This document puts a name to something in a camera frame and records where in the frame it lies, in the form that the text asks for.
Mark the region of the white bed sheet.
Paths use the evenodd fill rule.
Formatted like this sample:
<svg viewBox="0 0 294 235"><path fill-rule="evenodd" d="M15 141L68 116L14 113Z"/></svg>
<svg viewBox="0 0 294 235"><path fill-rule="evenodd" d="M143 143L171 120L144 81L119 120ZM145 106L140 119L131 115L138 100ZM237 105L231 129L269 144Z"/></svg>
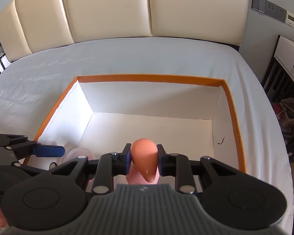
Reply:
<svg viewBox="0 0 294 235"><path fill-rule="evenodd" d="M283 136L259 80L233 48L176 38L121 38L75 43L36 52L0 75L0 133L34 138L77 76L165 74L224 79L231 91L248 174L283 192L281 228L292 233L293 181Z"/></svg>

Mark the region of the orange pink silicone bottle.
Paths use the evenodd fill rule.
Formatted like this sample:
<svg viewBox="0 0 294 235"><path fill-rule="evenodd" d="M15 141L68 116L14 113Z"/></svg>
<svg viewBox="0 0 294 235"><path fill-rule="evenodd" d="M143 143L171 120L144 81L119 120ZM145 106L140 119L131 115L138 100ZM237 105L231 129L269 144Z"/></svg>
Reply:
<svg viewBox="0 0 294 235"><path fill-rule="evenodd" d="M136 140L130 148L131 166L126 180L130 185L154 185L158 183L158 149L147 138Z"/></svg>

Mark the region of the cream padded headboard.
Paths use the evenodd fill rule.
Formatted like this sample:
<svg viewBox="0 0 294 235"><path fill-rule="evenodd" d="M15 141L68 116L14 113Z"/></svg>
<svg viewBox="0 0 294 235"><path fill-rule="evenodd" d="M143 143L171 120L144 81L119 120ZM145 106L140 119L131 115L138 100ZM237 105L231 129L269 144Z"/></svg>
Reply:
<svg viewBox="0 0 294 235"><path fill-rule="evenodd" d="M249 0L12 0L0 12L10 61L109 38L174 37L240 46Z"/></svg>

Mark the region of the white bedside drawer table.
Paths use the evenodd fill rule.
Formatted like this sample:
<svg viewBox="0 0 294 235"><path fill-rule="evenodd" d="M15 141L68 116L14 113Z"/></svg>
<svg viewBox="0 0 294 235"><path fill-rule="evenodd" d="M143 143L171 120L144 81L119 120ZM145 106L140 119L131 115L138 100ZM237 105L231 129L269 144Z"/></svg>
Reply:
<svg viewBox="0 0 294 235"><path fill-rule="evenodd" d="M278 36L261 82L281 128L290 162L294 162L294 41Z"/></svg>

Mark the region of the white wall thermostat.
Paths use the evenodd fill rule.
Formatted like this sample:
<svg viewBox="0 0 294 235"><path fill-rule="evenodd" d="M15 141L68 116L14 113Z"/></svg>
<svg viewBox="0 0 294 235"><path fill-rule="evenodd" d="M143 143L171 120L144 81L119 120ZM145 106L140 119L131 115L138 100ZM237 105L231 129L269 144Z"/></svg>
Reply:
<svg viewBox="0 0 294 235"><path fill-rule="evenodd" d="M286 12L285 23L294 27L294 14L292 14L290 11Z"/></svg>

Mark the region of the grey wall switch panel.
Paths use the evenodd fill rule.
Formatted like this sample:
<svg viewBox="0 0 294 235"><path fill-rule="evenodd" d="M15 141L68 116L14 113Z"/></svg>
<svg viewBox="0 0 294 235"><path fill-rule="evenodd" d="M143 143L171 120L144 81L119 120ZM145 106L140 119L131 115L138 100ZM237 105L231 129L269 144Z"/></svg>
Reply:
<svg viewBox="0 0 294 235"><path fill-rule="evenodd" d="M251 9L285 23L287 11L267 0L252 0Z"/></svg>

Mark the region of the orange cardboard storage box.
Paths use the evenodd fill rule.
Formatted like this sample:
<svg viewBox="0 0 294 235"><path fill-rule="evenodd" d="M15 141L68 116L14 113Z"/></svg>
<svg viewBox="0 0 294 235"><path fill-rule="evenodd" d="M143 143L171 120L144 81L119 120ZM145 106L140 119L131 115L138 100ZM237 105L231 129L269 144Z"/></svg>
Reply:
<svg viewBox="0 0 294 235"><path fill-rule="evenodd" d="M74 78L38 130L43 144L83 146L100 156L138 138L197 160L209 155L246 170L242 137L225 80L118 74Z"/></svg>

